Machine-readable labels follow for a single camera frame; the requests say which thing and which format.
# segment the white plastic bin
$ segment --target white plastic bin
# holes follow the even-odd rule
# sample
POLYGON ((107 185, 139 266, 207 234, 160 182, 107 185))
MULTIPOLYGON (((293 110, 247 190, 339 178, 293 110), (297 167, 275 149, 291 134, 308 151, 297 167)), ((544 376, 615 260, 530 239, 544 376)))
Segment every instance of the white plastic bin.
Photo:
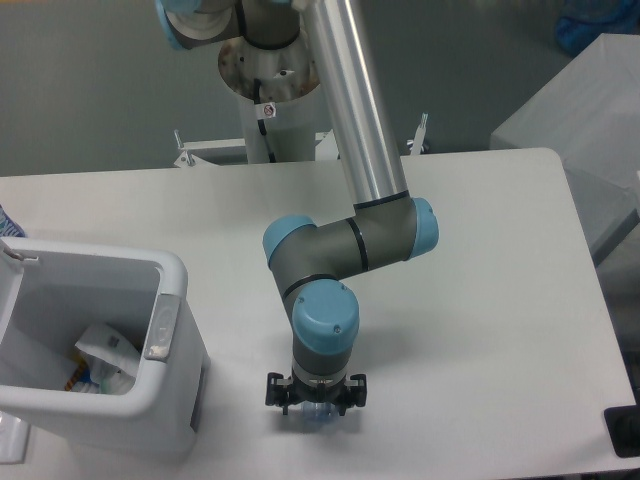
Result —
POLYGON ((187 272, 166 252, 5 238, 0 244, 0 410, 73 442, 183 452, 209 367, 186 301, 187 272), (64 391, 75 342, 106 323, 142 357, 124 395, 64 391))

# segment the white table surface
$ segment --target white table surface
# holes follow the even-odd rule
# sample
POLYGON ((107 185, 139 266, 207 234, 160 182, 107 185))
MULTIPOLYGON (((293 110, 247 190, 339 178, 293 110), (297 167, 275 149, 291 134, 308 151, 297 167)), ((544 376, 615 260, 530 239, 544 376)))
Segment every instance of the white table surface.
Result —
POLYGON ((212 359, 186 459, 113 453, 33 429, 12 479, 497 479, 640 467, 602 412, 633 403, 559 158, 550 150, 404 160, 437 249, 347 280, 351 373, 368 404, 322 427, 264 406, 291 335, 262 252, 281 215, 351 215, 338 163, 0 178, 35 238, 176 252, 212 359))

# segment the concrete floor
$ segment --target concrete floor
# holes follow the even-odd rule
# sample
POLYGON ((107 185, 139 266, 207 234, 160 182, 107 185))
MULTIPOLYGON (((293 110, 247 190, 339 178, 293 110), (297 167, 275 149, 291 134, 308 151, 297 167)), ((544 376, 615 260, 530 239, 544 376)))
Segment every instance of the concrete floor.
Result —
MULTIPOLYGON (((569 58, 562 0, 367 0, 365 21, 399 141, 430 113, 434 152, 490 133, 569 58)), ((0 3, 0 176, 162 168, 185 141, 240 137, 218 47, 175 52, 152 0, 0 3)), ((326 110, 318 130, 330 128, 326 110)))

